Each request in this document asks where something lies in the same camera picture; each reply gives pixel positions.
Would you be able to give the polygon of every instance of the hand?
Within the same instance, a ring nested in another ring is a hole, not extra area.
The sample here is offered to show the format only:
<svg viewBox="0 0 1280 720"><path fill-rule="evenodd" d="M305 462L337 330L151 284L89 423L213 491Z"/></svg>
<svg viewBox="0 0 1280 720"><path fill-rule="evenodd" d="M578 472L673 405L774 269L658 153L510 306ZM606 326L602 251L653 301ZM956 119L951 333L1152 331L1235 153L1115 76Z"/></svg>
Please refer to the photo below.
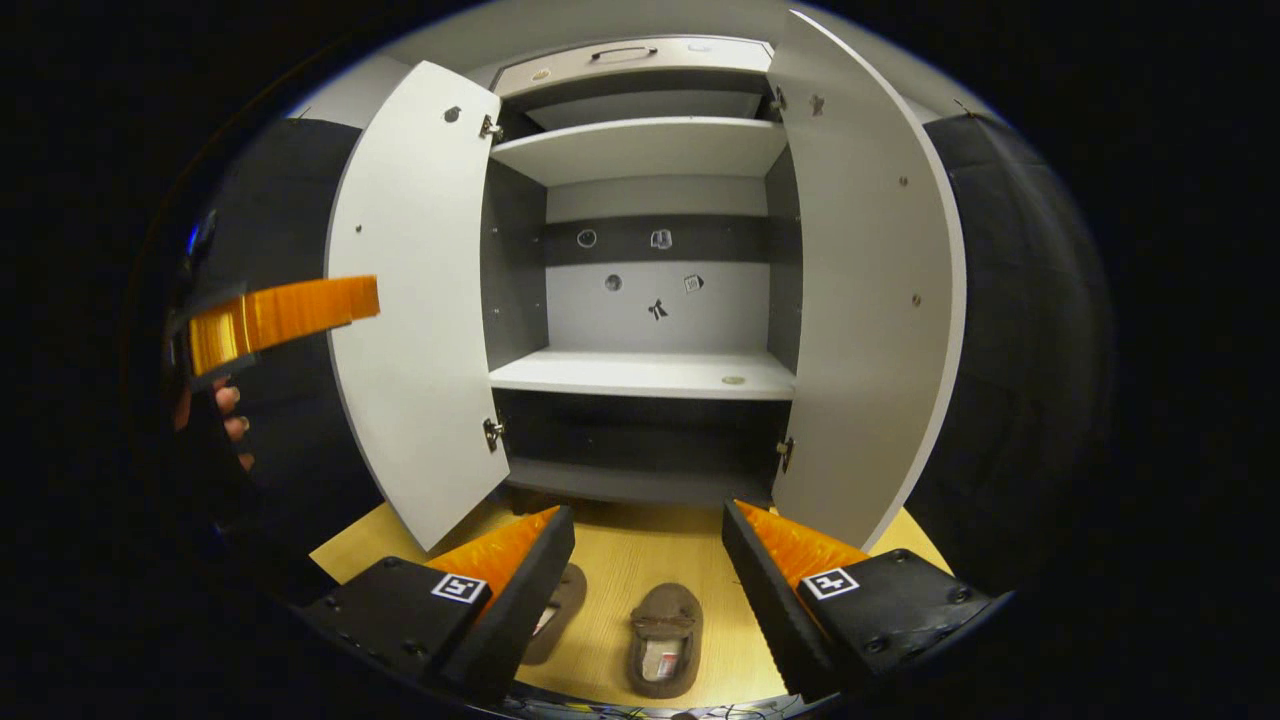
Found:
<svg viewBox="0 0 1280 720"><path fill-rule="evenodd" d="M214 380L214 397L218 401L218 410L223 415L230 415L232 410L236 410L236 404L239 402L239 388L227 387L227 380L230 377L219 378ZM180 430L187 427L191 420L191 388L182 391L182 398L178 400L178 407L173 411L173 429ZM227 437L232 438L232 442L239 442L244 439L244 433L248 432L248 418L243 415L238 418L227 418L223 420L223 427L227 428ZM244 468L247 473L250 468L253 466L253 456L248 452L242 452L239 455L241 466Z"/></svg>

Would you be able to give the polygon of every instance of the drawer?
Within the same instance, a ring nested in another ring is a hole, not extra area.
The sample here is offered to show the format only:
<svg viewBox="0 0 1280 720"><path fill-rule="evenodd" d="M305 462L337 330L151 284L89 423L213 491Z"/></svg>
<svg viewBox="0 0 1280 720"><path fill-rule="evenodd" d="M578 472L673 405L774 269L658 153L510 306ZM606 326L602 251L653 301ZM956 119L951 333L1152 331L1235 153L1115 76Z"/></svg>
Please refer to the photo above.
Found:
<svg viewBox="0 0 1280 720"><path fill-rule="evenodd" d="M755 40L641 37L563 50L503 68L490 90L507 100L577 79L652 70L726 70L763 76L772 59L768 44Z"/></svg>

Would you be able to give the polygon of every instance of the cabinet shelf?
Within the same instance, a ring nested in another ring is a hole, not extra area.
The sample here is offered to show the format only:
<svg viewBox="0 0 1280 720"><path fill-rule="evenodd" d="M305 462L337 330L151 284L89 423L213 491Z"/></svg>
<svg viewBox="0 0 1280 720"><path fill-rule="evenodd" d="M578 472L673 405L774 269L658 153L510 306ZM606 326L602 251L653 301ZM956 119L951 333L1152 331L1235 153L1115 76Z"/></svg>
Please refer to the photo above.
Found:
<svg viewBox="0 0 1280 720"><path fill-rule="evenodd" d="M507 484L605 502L718 507L728 498L771 502L768 480L735 473L621 470L511 456Z"/></svg>
<svg viewBox="0 0 1280 720"><path fill-rule="evenodd" d="M742 378L730 384L724 378ZM791 400L795 375L768 352L590 352L539 350L489 373L495 388L687 397Z"/></svg>
<svg viewBox="0 0 1280 720"><path fill-rule="evenodd" d="M640 118L552 131L490 156L545 187L648 176L763 178L787 143L781 123Z"/></svg>

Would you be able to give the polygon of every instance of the white shelf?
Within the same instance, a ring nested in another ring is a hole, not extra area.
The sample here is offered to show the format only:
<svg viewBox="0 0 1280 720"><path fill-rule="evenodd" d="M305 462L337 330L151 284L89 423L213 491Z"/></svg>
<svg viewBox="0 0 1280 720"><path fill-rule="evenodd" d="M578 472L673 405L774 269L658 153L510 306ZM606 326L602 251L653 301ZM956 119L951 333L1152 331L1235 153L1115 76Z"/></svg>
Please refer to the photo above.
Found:
<svg viewBox="0 0 1280 720"><path fill-rule="evenodd" d="M740 377L742 384L728 384ZM489 373L489 384L580 395L699 400L791 400L795 375L768 352L589 352L539 350Z"/></svg>
<svg viewBox="0 0 1280 720"><path fill-rule="evenodd" d="M649 176L763 178L786 147L781 123L640 118L513 140L490 156L547 187Z"/></svg>

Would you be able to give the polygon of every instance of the wooden floor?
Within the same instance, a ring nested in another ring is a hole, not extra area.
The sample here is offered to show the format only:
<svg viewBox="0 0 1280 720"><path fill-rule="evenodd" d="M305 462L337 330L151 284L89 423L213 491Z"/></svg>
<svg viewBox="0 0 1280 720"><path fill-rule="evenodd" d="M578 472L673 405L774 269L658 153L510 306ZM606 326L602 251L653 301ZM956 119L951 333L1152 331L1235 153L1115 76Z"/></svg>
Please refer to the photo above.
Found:
<svg viewBox="0 0 1280 720"><path fill-rule="evenodd" d="M573 511L576 546L570 561L586 574L586 602L550 660L539 666L522 665L517 680L604 703L650 707L716 706L786 694L721 544L722 510L573 502ZM516 519L504 507L481 502L435 547L424 551L384 503L316 548L311 557L337 582L346 583L388 555L425 562ZM899 547L950 573L906 510L869 552L879 555ZM703 605L703 661L687 693L652 700L632 693L626 682L631 637L627 620L652 587L667 582L686 585Z"/></svg>

